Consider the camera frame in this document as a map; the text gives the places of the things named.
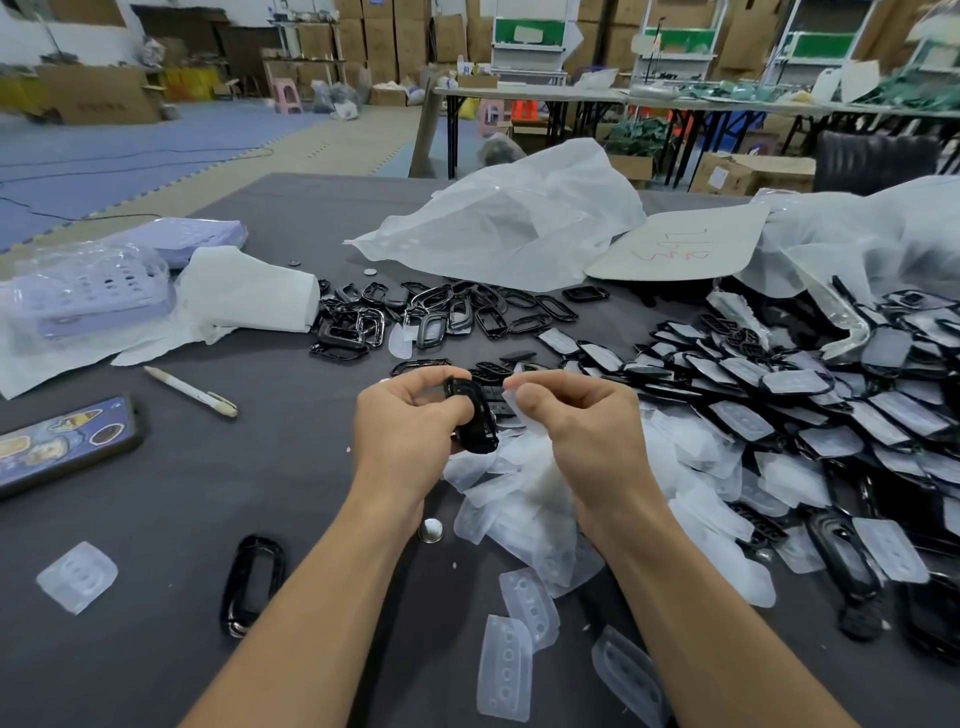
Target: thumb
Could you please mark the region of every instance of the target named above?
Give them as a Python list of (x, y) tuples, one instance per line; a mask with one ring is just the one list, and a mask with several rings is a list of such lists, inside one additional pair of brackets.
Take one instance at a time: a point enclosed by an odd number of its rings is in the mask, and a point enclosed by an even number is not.
[(427, 407), (438, 415), (444, 427), (451, 432), (457, 425), (466, 425), (473, 419), (473, 402), (464, 395), (448, 397), (444, 401), (428, 404)]
[(520, 385), (516, 390), (516, 403), (523, 410), (523, 414), (550, 431), (560, 426), (561, 422), (570, 416), (569, 410), (572, 409), (554, 397), (549, 389), (533, 382)]

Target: gray tablecloth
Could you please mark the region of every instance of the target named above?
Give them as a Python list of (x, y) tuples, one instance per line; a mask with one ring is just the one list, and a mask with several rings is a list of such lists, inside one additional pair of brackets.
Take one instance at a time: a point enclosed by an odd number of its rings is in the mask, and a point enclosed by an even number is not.
[[(201, 210), (240, 219), (247, 252), (269, 263), (296, 258), (335, 284), (365, 284), (370, 263), (348, 237), (407, 214), (445, 182), (272, 175)], [(650, 212), (740, 202), (641, 193)], [(380, 262), (388, 283), (435, 277)], [(603, 303), (577, 307), (573, 331), (623, 353), (682, 307), (644, 308), (618, 286)], [(597, 332), (603, 331), (600, 337)], [(230, 562), (245, 535), (274, 534), (292, 566), (323, 535), (350, 481), (354, 398), (396, 364), (386, 348), (354, 365), (311, 358), (308, 335), (237, 331), (159, 364), (240, 407), (226, 422), (148, 378), (139, 368), (98, 365), (0, 405), (0, 431), (118, 393), (143, 404), (148, 434), (136, 451), (0, 502), (0, 725), (4, 728), (168, 728), (233, 648), (217, 612)], [(438, 352), (470, 366), (532, 348), (531, 339), (490, 342), (479, 332)], [(452, 533), (460, 496), (445, 485), (428, 513), (447, 533), (412, 542), (381, 621), (351, 725), (376, 728), (494, 726), (476, 712), (476, 677), (487, 614), (506, 614), (497, 575), (521, 564), (499, 546)], [(109, 555), (116, 583), (78, 617), (36, 585), (36, 575), (80, 541)], [(823, 574), (772, 565), (778, 603), (763, 615), (866, 728), (955, 725), (957, 673), (911, 652), (896, 630), (873, 644), (835, 627), (840, 598)], [(607, 622), (636, 638), (605, 570), (559, 600), (561, 636), (534, 661), (531, 726), (636, 726), (600, 683), (589, 650)]]

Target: beige floor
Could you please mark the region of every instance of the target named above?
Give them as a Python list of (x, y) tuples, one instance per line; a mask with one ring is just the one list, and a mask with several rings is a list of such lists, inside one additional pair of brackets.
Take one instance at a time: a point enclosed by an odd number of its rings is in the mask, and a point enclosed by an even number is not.
[(37, 246), (96, 239), (150, 219), (133, 217), (98, 221), (101, 216), (155, 212), (186, 217), (273, 172), (372, 174), (400, 147), (413, 140), (419, 122), (419, 108), (367, 106), (355, 121), (326, 121), (292, 133), (267, 145), (266, 148), (274, 152), (271, 156), (258, 157), (263, 154), (263, 148), (251, 151), (91, 215), (82, 223), (57, 228), (35, 237), (26, 245), (14, 245), (8, 253), (0, 255), (0, 277), (9, 274), (12, 262), (30, 255)]

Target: person's left hand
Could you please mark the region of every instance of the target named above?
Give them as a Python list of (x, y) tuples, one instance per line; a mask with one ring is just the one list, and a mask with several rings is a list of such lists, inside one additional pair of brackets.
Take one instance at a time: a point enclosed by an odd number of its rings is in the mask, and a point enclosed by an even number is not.
[(450, 434), (473, 417), (464, 396), (443, 399), (424, 390), (456, 376), (458, 367), (423, 367), (368, 387), (357, 397), (353, 419), (355, 475), (350, 496), (383, 503), (416, 528), (423, 499), (440, 480), (451, 453)]

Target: pen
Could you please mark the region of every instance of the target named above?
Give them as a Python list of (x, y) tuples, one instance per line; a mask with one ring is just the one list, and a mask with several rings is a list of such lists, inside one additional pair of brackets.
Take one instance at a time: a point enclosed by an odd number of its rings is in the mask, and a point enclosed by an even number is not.
[(225, 400), (220, 395), (215, 395), (213, 392), (201, 392), (196, 387), (191, 387), (185, 381), (180, 381), (175, 376), (168, 375), (157, 367), (144, 367), (143, 371), (154, 379), (159, 379), (164, 384), (173, 387), (178, 392), (183, 392), (187, 397), (192, 397), (207, 407), (212, 407), (224, 417), (237, 416), (237, 405), (229, 400)]

